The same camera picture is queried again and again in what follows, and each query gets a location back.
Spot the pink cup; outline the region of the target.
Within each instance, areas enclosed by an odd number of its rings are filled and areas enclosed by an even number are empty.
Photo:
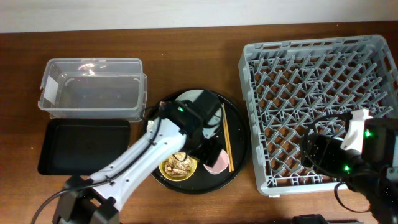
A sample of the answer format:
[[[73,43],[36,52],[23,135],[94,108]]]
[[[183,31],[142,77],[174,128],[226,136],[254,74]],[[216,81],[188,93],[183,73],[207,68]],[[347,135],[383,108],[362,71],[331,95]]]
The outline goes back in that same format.
[[[229,166],[228,153],[223,149],[221,150],[215,164],[213,166],[203,165],[204,168],[213,175],[222,173]]]

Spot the grey-green plate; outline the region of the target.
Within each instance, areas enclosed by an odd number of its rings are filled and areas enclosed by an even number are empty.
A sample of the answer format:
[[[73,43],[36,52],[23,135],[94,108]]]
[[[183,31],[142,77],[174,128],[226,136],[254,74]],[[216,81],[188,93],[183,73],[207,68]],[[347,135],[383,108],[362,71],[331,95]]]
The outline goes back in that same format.
[[[203,92],[203,90],[188,90],[183,92],[181,95],[179,95],[176,100],[178,101],[184,101],[184,100],[189,100],[191,102],[194,102],[198,96]],[[222,123],[222,117],[223,117],[223,112],[222,108],[219,107],[214,116],[209,120],[208,124],[211,126],[210,128],[203,128],[203,135],[206,139],[210,139],[216,133],[220,130],[220,126]]]

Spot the food scraps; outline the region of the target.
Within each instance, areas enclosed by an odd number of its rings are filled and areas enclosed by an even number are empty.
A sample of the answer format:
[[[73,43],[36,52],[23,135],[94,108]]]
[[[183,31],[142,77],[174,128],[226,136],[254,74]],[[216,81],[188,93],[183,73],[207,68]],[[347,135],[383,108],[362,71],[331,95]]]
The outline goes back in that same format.
[[[185,152],[178,152],[170,156],[163,164],[163,171],[171,178],[188,177],[193,170],[194,163]]]

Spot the yellow bowl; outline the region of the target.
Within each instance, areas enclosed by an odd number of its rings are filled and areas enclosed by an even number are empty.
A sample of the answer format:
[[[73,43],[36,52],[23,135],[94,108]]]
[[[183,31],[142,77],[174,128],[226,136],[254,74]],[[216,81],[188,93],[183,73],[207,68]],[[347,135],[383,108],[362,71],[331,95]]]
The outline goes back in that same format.
[[[185,156],[172,155],[159,164],[160,173],[173,182],[181,182],[189,179],[196,171],[198,161]]]

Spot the white tissue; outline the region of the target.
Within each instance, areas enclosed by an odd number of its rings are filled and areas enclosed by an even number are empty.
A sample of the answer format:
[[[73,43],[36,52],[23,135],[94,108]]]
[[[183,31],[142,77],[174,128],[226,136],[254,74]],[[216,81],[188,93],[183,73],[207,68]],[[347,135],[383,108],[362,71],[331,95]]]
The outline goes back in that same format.
[[[154,133],[156,130],[156,122],[154,120],[149,120],[147,122],[146,131],[149,133]]]

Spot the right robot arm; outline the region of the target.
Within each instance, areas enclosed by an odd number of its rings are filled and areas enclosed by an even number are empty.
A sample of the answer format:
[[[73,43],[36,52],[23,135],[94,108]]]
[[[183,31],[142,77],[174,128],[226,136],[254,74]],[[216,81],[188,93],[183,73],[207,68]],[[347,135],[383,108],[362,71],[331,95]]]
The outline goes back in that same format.
[[[397,120],[339,118],[346,123],[344,140],[316,132],[326,116],[308,125],[300,143],[302,165],[365,196],[379,223],[397,223]]]

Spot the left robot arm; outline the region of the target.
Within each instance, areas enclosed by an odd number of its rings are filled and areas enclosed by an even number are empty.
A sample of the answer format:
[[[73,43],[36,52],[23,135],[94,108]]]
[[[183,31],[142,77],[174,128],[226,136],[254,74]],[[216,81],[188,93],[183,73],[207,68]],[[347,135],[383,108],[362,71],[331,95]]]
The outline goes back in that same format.
[[[222,145],[212,134],[223,123],[222,102],[209,90],[189,90],[157,104],[150,130],[88,179],[71,178],[57,194],[53,223],[118,223],[131,194],[163,161],[184,151],[214,166]]]

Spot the grey dishwasher rack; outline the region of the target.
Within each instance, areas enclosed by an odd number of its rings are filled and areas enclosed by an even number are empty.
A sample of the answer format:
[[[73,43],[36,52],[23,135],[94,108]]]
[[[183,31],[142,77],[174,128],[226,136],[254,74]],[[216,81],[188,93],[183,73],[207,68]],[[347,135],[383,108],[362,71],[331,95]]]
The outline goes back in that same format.
[[[397,117],[397,59],[380,35],[247,44],[238,68],[256,185],[268,197],[337,184],[300,161],[300,139],[319,117],[361,108]]]

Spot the round black serving tray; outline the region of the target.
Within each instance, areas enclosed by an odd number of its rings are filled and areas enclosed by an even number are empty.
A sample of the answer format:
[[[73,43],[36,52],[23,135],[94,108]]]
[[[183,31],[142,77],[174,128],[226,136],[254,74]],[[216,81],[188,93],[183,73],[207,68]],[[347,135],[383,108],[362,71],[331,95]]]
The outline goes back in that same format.
[[[205,169],[202,162],[199,162],[191,177],[176,182],[166,179],[161,174],[161,170],[156,168],[152,172],[153,178],[170,190],[191,195],[212,192],[228,185],[246,165],[251,151],[248,122],[233,101],[220,93],[215,93],[215,95],[224,103],[226,109],[234,171],[229,172],[228,169],[225,169],[221,173],[213,175]]]

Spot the clear plastic bin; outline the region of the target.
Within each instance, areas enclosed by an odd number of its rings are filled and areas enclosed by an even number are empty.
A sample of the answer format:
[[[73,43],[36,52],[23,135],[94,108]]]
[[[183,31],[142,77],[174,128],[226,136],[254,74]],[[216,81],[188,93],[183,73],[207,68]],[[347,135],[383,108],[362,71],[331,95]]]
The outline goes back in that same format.
[[[38,107],[51,118],[138,122],[147,84],[138,58],[54,58],[46,64]]]

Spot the black rectangular tray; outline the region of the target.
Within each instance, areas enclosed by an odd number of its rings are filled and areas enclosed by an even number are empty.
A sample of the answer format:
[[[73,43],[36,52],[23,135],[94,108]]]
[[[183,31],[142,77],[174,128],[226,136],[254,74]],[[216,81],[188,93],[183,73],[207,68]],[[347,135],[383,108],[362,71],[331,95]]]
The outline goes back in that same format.
[[[37,170],[42,175],[91,175],[128,149],[130,131],[124,119],[52,119]]]

